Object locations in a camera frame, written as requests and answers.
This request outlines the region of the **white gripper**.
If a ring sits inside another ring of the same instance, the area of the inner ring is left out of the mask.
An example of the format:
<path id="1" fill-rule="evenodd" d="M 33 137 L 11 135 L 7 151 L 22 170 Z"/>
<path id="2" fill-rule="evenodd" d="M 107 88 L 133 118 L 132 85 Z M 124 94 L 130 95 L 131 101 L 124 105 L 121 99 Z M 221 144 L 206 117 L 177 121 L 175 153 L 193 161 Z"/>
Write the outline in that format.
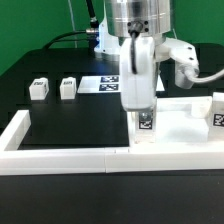
<path id="1" fill-rule="evenodd" d="M 144 111 L 155 104 L 155 42 L 152 37 L 136 40 L 136 70 L 131 69 L 131 39 L 120 50 L 119 74 L 121 104 L 126 111 Z"/>

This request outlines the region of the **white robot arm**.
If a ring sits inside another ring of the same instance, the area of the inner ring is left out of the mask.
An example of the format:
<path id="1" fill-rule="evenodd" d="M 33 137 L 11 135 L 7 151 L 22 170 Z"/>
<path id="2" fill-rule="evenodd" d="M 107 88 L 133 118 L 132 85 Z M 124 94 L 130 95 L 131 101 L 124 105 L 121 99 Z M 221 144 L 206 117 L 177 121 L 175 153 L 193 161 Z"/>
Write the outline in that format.
<path id="1" fill-rule="evenodd" d="M 162 57 L 156 50 L 172 28 L 171 0 L 104 0 L 95 56 L 119 63 L 121 104 L 151 111 Z"/>

